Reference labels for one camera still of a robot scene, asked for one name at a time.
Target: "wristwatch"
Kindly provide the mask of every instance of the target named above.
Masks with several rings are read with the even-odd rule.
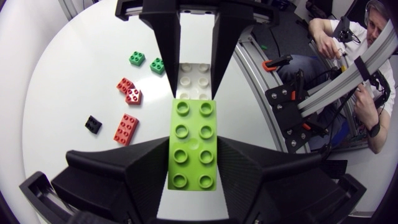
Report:
[[[373,126],[372,130],[370,130],[370,131],[368,129],[366,129],[366,130],[368,131],[368,134],[371,138],[374,138],[375,136],[377,136],[377,134],[379,134],[379,131],[380,131],[380,119],[379,119],[379,122],[377,122],[377,125]]]

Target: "blue jeans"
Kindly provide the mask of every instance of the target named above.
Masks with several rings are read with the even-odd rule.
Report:
[[[303,70],[304,72],[304,86],[306,90],[309,90],[327,80],[327,74],[322,75],[321,77],[317,78],[313,82],[310,82],[313,78],[317,75],[321,74],[322,72],[326,71],[325,66],[323,64],[311,57],[303,56],[303,55],[292,55],[293,60],[290,61],[290,65],[283,66],[279,71],[278,74],[280,79],[285,83],[289,82],[291,79],[294,78],[295,74],[298,72],[299,69]],[[324,126],[328,125],[333,116],[337,111],[336,106],[332,103],[326,106],[323,111],[318,115],[318,122]],[[333,130],[331,133],[332,138],[338,133],[341,129],[341,125],[346,121],[346,118],[338,114],[336,119],[333,121]],[[323,138],[321,136],[314,136],[309,140],[310,149],[319,149],[324,144],[329,143],[330,136],[326,135]]]

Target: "headphones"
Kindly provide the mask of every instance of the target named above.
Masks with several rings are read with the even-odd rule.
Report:
[[[381,2],[379,2],[379,1],[377,1],[377,0],[370,0],[370,1],[368,1],[368,3],[366,4],[366,7],[365,7],[365,25],[366,26],[368,26],[368,22],[369,22],[369,13],[371,12],[371,9],[370,9],[370,7],[371,7],[371,5],[372,4],[380,4],[380,5],[382,5],[383,7],[384,7],[384,5],[383,5],[383,3],[381,3]]]

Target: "black lego brick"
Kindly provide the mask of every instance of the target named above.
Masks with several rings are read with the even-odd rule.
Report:
[[[93,116],[90,115],[85,126],[89,131],[91,131],[94,134],[97,134],[98,130],[100,130],[100,127],[102,126],[102,123],[97,121]]]

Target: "lime green lego brick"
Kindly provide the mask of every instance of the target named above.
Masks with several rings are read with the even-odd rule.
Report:
[[[174,99],[168,189],[216,190],[216,165],[216,102]]]
[[[164,65],[163,65],[163,60],[160,58],[156,58],[150,65],[150,69],[159,75],[161,75],[164,72]]]
[[[140,52],[134,52],[129,58],[130,63],[132,65],[137,65],[137,66],[141,66],[144,60],[145,60],[145,55]]]

